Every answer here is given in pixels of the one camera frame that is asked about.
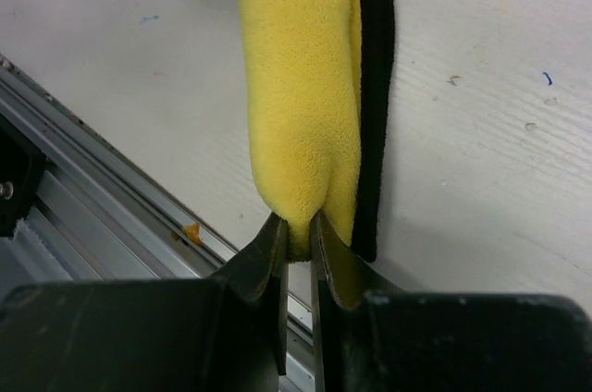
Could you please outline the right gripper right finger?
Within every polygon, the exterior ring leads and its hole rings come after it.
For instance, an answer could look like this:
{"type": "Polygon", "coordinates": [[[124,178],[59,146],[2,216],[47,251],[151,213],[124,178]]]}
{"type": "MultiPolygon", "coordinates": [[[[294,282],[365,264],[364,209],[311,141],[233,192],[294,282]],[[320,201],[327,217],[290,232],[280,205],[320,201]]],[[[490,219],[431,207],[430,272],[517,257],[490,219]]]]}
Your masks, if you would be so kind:
{"type": "Polygon", "coordinates": [[[555,295],[409,293],[310,231],[319,391],[587,391],[591,321],[555,295]]]}

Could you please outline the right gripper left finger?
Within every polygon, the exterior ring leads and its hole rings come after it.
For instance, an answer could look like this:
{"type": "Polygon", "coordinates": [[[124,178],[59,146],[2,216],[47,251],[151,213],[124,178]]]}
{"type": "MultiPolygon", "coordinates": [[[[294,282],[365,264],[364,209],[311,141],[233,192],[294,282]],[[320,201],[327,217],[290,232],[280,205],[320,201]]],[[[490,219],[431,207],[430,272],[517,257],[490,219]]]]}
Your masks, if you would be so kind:
{"type": "Polygon", "coordinates": [[[276,391],[287,223],[205,278],[43,283],[1,304],[5,391],[276,391]]]}

